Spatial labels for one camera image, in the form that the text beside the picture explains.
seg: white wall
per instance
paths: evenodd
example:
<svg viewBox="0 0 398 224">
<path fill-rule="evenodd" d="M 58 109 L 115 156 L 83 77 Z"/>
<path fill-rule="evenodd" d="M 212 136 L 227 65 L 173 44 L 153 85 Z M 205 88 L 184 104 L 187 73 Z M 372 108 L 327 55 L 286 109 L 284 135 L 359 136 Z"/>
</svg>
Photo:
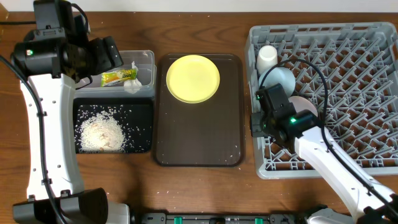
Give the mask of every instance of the white wall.
<svg viewBox="0 0 398 224">
<path fill-rule="evenodd" d="M 33 0 L 0 0 L 8 11 L 33 11 Z M 70 0 L 84 11 L 398 12 L 398 0 Z"/>
</svg>

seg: brown wood surface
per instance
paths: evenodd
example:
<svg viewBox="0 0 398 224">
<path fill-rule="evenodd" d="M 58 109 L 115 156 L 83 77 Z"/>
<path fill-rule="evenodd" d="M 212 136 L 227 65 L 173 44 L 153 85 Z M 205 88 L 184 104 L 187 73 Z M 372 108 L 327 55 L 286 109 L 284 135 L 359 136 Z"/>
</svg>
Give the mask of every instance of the brown wood surface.
<svg viewBox="0 0 398 224">
<path fill-rule="evenodd" d="M 158 62 L 168 53 L 235 54 L 244 64 L 244 44 L 255 25 L 388 21 L 398 14 L 335 13 L 156 13 L 89 12 L 90 38 L 112 35 L 119 50 L 152 50 Z M 34 19 L 12 12 L 10 21 Z M 7 26 L 0 54 L 8 57 L 34 26 Z M 139 212 L 298 212 L 319 203 L 347 212 L 323 179 L 262 180 L 254 170 L 249 131 L 250 98 L 244 86 L 246 158 L 235 168 L 165 168 L 146 154 L 77 156 L 86 189 L 102 187 L 110 200 Z M 0 222 L 12 223 L 12 204 L 26 200 L 30 154 L 27 113 L 19 82 L 0 64 Z M 376 177 L 398 191 L 398 176 Z"/>
</svg>

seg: green clip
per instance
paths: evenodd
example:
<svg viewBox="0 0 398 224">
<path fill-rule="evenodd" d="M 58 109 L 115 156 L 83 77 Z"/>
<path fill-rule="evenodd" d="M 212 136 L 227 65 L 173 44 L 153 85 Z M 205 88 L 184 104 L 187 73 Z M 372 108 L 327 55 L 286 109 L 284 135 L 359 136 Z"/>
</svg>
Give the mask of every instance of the green clip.
<svg viewBox="0 0 398 224">
<path fill-rule="evenodd" d="M 174 217 L 174 224 L 182 224 L 182 217 Z"/>
<path fill-rule="evenodd" d="M 263 224 L 262 218 L 255 218 L 254 219 L 254 224 Z"/>
</svg>

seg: brown tray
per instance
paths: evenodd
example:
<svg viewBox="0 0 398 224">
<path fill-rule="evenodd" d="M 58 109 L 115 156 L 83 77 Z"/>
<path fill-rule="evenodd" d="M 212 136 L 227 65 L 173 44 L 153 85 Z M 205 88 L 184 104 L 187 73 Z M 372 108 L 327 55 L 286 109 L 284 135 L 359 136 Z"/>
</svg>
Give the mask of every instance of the brown tray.
<svg viewBox="0 0 398 224">
<path fill-rule="evenodd" d="M 167 70 L 188 54 L 169 54 L 160 62 L 154 157 L 162 166 L 236 166 L 244 155 L 242 63 L 235 55 L 201 54 L 220 72 L 217 92 L 202 103 L 174 98 Z"/>
</svg>

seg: gray plastic bin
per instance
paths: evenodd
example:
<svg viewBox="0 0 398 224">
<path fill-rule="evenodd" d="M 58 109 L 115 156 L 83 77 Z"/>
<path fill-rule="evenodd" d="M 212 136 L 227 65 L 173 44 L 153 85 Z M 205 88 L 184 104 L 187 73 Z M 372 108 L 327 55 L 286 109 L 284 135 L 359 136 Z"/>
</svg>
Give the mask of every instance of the gray plastic bin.
<svg viewBox="0 0 398 224">
<path fill-rule="evenodd" d="M 252 112 L 259 88 L 256 57 L 274 46 L 279 61 L 303 58 L 326 76 L 330 97 L 326 126 L 335 141 L 371 175 L 398 174 L 398 35 L 388 22 L 255 26 L 245 46 Z M 321 111 L 322 83 L 301 63 L 287 63 L 296 77 L 295 94 Z M 256 171 L 263 179 L 319 177 L 319 173 L 269 138 L 253 138 Z"/>
<path fill-rule="evenodd" d="M 101 87 L 101 74 L 93 76 L 93 83 L 76 91 L 75 98 L 152 98 L 155 97 L 156 66 L 155 56 L 150 50 L 122 50 L 119 52 L 124 65 L 112 69 L 131 69 L 134 62 L 138 68 L 137 79 L 142 87 L 134 94 L 126 91 L 123 83 L 114 86 Z M 76 87 L 84 86 L 88 79 L 80 80 Z"/>
</svg>

